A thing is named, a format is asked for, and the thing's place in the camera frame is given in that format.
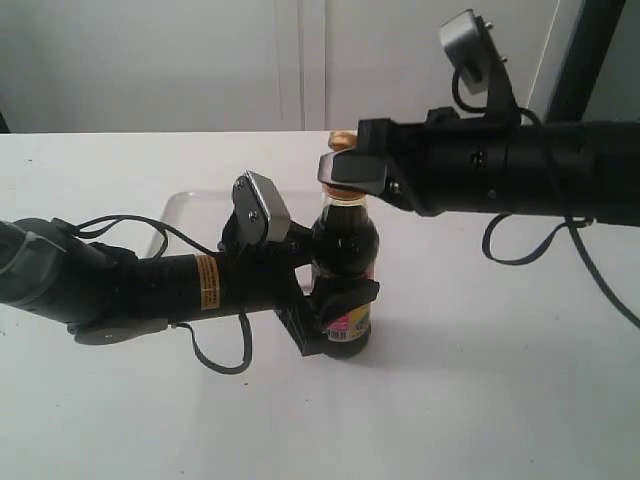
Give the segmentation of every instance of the table surface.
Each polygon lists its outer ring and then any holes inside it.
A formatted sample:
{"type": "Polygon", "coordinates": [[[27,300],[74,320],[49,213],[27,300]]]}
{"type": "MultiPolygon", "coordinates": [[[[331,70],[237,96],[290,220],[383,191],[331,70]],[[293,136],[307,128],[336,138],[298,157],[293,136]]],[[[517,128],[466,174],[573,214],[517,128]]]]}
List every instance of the table surface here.
{"type": "MultiPolygon", "coordinates": [[[[318,191],[324,132],[0,136],[0,218],[158,218],[175,193],[225,191],[244,170],[318,191]]],[[[590,280],[566,233],[536,264],[485,260],[488,217],[434,219],[371,202],[382,282],[367,349],[300,358],[270,312],[254,363],[224,377],[168,330],[109,347],[0,307],[0,477],[638,478],[640,332],[590,280]]],[[[514,218],[503,256],[556,219],[514,218]]],[[[635,311],[640,232],[585,242],[635,311]]],[[[107,243],[146,252],[123,225],[107,243]]],[[[216,360],[240,356],[232,318],[198,323],[216,360]]]]}

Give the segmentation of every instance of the bottle cap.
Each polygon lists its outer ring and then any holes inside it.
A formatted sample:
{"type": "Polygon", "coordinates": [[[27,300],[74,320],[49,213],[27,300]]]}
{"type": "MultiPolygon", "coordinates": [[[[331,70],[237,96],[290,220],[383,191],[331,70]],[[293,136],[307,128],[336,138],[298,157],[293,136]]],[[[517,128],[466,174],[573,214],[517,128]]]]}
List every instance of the bottle cap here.
{"type": "MultiPolygon", "coordinates": [[[[346,150],[352,148],[358,143],[358,137],[356,134],[346,131],[334,131],[329,134],[329,148],[334,152],[340,150],[346,150]]],[[[353,192],[350,190],[341,190],[339,188],[333,188],[329,185],[322,185],[324,193],[336,200],[350,201],[359,200],[365,196],[362,192],[353,192]]]]}

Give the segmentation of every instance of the white wall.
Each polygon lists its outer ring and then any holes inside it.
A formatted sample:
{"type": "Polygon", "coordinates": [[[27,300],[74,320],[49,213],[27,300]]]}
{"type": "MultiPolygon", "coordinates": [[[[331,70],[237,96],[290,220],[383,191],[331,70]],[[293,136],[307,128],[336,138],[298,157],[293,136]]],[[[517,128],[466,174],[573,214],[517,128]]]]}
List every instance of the white wall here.
{"type": "Polygon", "coordinates": [[[420,121],[452,103],[438,27],[473,7],[518,101],[544,113],[581,3],[0,0],[0,110],[17,132],[420,121]]]}
{"type": "Polygon", "coordinates": [[[509,59],[516,99],[526,105],[562,3],[574,7],[573,18],[564,19],[570,31],[580,2],[328,0],[327,125],[353,128],[361,117],[423,121],[428,108],[451,105],[452,67],[438,28],[469,7],[495,25],[492,36],[509,59]]]}
{"type": "Polygon", "coordinates": [[[640,118],[640,2],[628,1],[593,88],[585,120],[640,118]]]}
{"type": "Polygon", "coordinates": [[[299,127],[299,106],[297,122],[281,112],[273,1],[2,2],[12,130],[299,127]]]}

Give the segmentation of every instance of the black cable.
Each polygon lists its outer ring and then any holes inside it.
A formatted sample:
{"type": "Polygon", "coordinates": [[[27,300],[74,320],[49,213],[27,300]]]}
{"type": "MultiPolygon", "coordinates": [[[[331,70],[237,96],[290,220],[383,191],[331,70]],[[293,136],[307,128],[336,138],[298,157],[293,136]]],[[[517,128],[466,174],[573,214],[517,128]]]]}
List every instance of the black cable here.
{"type": "Polygon", "coordinates": [[[218,363],[212,362],[209,360],[198,344],[196,342],[196,333],[193,331],[193,328],[188,323],[180,322],[174,324],[175,327],[186,328],[191,333],[191,344],[193,345],[193,351],[196,354],[196,358],[200,360],[205,367],[213,370],[214,372],[221,373],[223,375],[237,375],[239,373],[244,372],[249,365],[251,365],[251,360],[253,358],[253,340],[251,337],[251,324],[249,323],[249,319],[247,318],[247,314],[244,312],[240,312],[238,314],[238,318],[240,319],[240,328],[242,328],[242,340],[244,343],[244,353],[242,354],[242,363],[237,367],[225,367],[224,365],[220,365],[218,363]]]}
{"type": "Polygon", "coordinates": [[[209,256],[214,256],[216,253],[213,252],[212,250],[209,250],[207,247],[199,244],[198,242],[196,242],[195,240],[192,240],[191,238],[187,237],[184,233],[182,233],[180,230],[178,230],[177,228],[172,227],[171,225],[161,222],[159,220],[154,220],[152,218],[147,218],[147,217],[141,217],[139,215],[106,215],[104,217],[99,217],[96,218],[94,220],[90,220],[88,222],[84,222],[81,223],[80,225],[77,225],[76,228],[78,230],[82,230],[84,228],[87,227],[92,227],[93,225],[96,225],[98,223],[104,223],[104,222],[108,222],[111,220],[115,220],[113,223],[98,229],[98,230],[94,230],[94,231],[90,231],[90,232],[80,232],[79,234],[75,234],[78,238],[96,238],[100,235],[102,235],[103,233],[107,232],[109,229],[111,229],[112,227],[114,227],[116,224],[124,221],[124,220],[131,220],[134,222],[142,222],[142,223],[146,223],[147,225],[151,225],[153,228],[155,228],[156,230],[158,230],[159,232],[162,233],[162,231],[165,232],[170,232],[173,235],[175,235],[176,237],[178,237],[180,240],[182,240],[184,243],[186,243],[187,245],[195,248],[196,250],[199,250],[200,252],[204,253],[205,255],[209,255],[209,256]]]}
{"type": "MultiPolygon", "coordinates": [[[[500,265],[507,265],[510,267],[520,267],[522,265],[528,265],[530,263],[535,262],[537,259],[539,259],[542,255],[544,255],[547,252],[547,250],[551,246],[551,243],[553,242],[553,239],[556,236],[556,233],[558,233],[560,230],[562,230],[565,227],[568,228],[567,222],[561,223],[557,225],[551,231],[551,233],[547,235],[547,238],[545,238],[542,241],[542,243],[540,243],[540,245],[538,245],[535,248],[535,250],[530,254],[525,255],[522,258],[516,258],[514,260],[502,260],[493,256],[493,253],[491,252],[491,238],[493,235],[493,231],[498,226],[498,224],[502,222],[505,218],[508,218],[510,216],[511,216],[510,213],[501,213],[500,215],[494,217],[493,220],[489,222],[489,225],[487,225],[487,228],[484,231],[484,235],[482,236],[482,253],[489,260],[493,260],[494,262],[499,263],[500,265]]],[[[592,223],[593,221],[590,218],[585,218],[583,220],[576,222],[576,227],[584,228],[584,227],[588,227],[592,223]]]]}
{"type": "Polygon", "coordinates": [[[520,108],[520,113],[531,120],[531,123],[534,124],[536,129],[540,134],[540,145],[541,145],[541,153],[544,159],[545,165],[547,167],[547,173],[549,175],[549,181],[551,182],[551,186],[554,190],[556,198],[560,203],[560,207],[562,208],[564,220],[567,224],[567,229],[569,230],[569,235],[571,236],[571,240],[573,240],[573,244],[578,251],[578,255],[580,259],[584,263],[585,267],[591,274],[591,277],[600,288],[602,294],[611,302],[611,304],[620,312],[627,320],[633,323],[637,328],[640,329],[640,318],[638,318],[623,302],[618,298],[618,296],[614,293],[614,291],[609,287],[605,279],[602,277],[602,274],[596,267],[593,259],[589,255],[587,248],[582,241],[582,237],[578,232],[578,227],[571,215],[571,211],[565,201],[564,194],[562,193],[562,188],[560,187],[560,181],[558,180],[558,167],[556,165],[555,159],[553,158],[553,154],[551,153],[551,149],[549,148],[549,143],[547,142],[547,135],[544,130],[544,126],[542,122],[538,118],[538,116],[533,113],[531,110],[526,108],[520,108]]]}
{"type": "MultiPolygon", "coordinates": [[[[474,113],[474,114],[485,113],[487,111],[485,107],[472,107],[470,105],[467,105],[460,97],[459,87],[460,87],[460,75],[462,73],[462,68],[463,68],[462,66],[456,67],[453,73],[453,79],[451,81],[451,95],[453,96],[453,99],[456,105],[458,106],[458,108],[468,113],[474,113]]],[[[584,219],[579,222],[576,222],[574,220],[573,215],[571,214],[571,209],[569,208],[564,198],[562,187],[560,186],[560,180],[559,180],[560,177],[558,174],[558,167],[556,165],[555,159],[553,158],[551,149],[549,148],[549,143],[547,141],[547,135],[544,129],[544,125],[542,124],[538,116],[531,110],[520,107],[518,108],[518,111],[522,116],[528,118],[531,121],[531,123],[533,123],[534,127],[538,131],[538,134],[540,135],[540,153],[542,154],[542,158],[544,160],[544,164],[547,170],[547,175],[549,177],[549,182],[551,183],[551,187],[553,189],[554,195],[556,196],[556,199],[560,204],[562,216],[564,217],[564,223],[558,225],[551,232],[551,234],[548,235],[547,238],[545,238],[545,240],[543,240],[542,244],[540,244],[540,246],[538,246],[529,255],[519,259],[515,259],[515,260],[500,260],[495,258],[491,253],[491,234],[493,233],[498,223],[504,220],[508,215],[498,215],[489,223],[489,225],[485,230],[484,236],[482,238],[483,254],[487,258],[495,262],[498,262],[502,265],[509,265],[509,266],[526,265],[540,258],[551,245],[551,242],[553,241],[555,234],[561,228],[567,227],[567,230],[569,231],[569,235],[571,236],[571,240],[573,241],[573,244],[575,245],[576,250],[578,251],[578,255],[580,256],[580,259],[584,263],[585,267],[587,268],[587,271],[589,272],[593,280],[596,282],[596,285],[598,285],[598,288],[600,289],[602,294],[607,298],[607,300],[609,300],[609,302],[616,308],[616,310],[618,310],[618,312],[620,312],[627,320],[629,320],[633,325],[635,325],[637,328],[640,329],[640,318],[638,318],[618,298],[618,296],[614,293],[611,287],[607,284],[605,279],[602,277],[602,274],[600,273],[595,263],[593,262],[593,259],[589,255],[589,252],[587,251],[587,248],[585,247],[584,242],[582,241],[582,237],[580,236],[578,229],[586,227],[588,224],[590,224],[591,219],[584,219]]]]}
{"type": "Polygon", "coordinates": [[[460,96],[460,76],[462,75],[462,70],[464,69],[464,64],[458,65],[453,72],[453,79],[451,80],[451,96],[453,97],[453,101],[456,102],[458,108],[467,113],[486,113],[486,107],[472,107],[468,105],[462,100],[460,96]]]}
{"type": "MultiPolygon", "coordinates": [[[[190,245],[191,247],[195,248],[196,250],[199,250],[205,255],[215,256],[216,254],[216,252],[209,250],[208,248],[199,244],[195,240],[189,238],[187,235],[182,233],[177,228],[172,227],[167,223],[160,222],[159,220],[154,220],[152,218],[147,218],[147,217],[141,217],[139,215],[106,215],[104,217],[99,217],[94,220],[89,220],[88,222],[84,222],[79,225],[70,225],[71,227],[73,227],[73,230],[71,231],[71,233],[77,238],[94,239],[108,232],[117,224],[119,224],[120,222],[124,222],[125,220],[131,220],[134,222],[141,222],[141,223],[150,225],[162,235],[163,237],[162,245],[160,246],[160,249],[158,250],[158,252],[152,257],[153,260],[160,258],[166,252],[167,247],[169,246],[169,238],[168,238],[167,232],[172,233],[173,235],[178,237],[180,240],[185,242],[187,245],[190,245]],[[99,223],[104,223],[104,222],[111,222],[111,223],[97,230],[91,230],[88,232],[82,231],[87,227],[92,227],[94,225],[97,225],[99,223]]],[[[242,341],[244,345],[244,353],[242,354],[242,363],[236,367],[226,367],[224,365],[220,365],[209,360],[205,356],[205,354],[202,353],[202,350],[200,350],[200,347],[196,342],[196,334],[193,331],[193,328],[191,327],[191,325],[189,325],[188,323],[180,322],[180,323],[174,324],[174,326],[179,328],[186,328],[187,330],[189,330],[189,333],[191,333],[191,344],[193,345],[193,352],[195,353],[196,358],[205,367],[213,370],[214,372],[221,373],[223,375],[237,375],[238,373],[242,373],[247,368],[249,368],[249,365],[251,365],[251,360],[253,358],[253,337],[251,335],[251,324],[249,323],[249,319],[247,318],[247,314],[245,313],[244,310],[241,310],[240,313],[238,313],[238,320],[240,321],[240,328],[242,329],[242,341]]]]}

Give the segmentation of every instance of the sticker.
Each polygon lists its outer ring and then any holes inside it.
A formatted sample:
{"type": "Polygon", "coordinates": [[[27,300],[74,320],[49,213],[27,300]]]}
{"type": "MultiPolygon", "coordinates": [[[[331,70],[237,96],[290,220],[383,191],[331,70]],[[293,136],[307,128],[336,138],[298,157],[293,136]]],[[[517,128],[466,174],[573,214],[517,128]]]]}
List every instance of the sticker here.
{"type": "MultiPolygon", "coordinates": [[[[373,264],[362,275],[373,280],[373,264]]],[[[364,335],[371,324],[371,304],[351,310],[327,327],[327,338],[332,342],[351,342],[364,335]]]]}
{"type": "Polygon", "coordinates": [[[220,308],[220,272],[216,259],[208,255],[196,255],[200,273],[200,310],[220,308]]]}

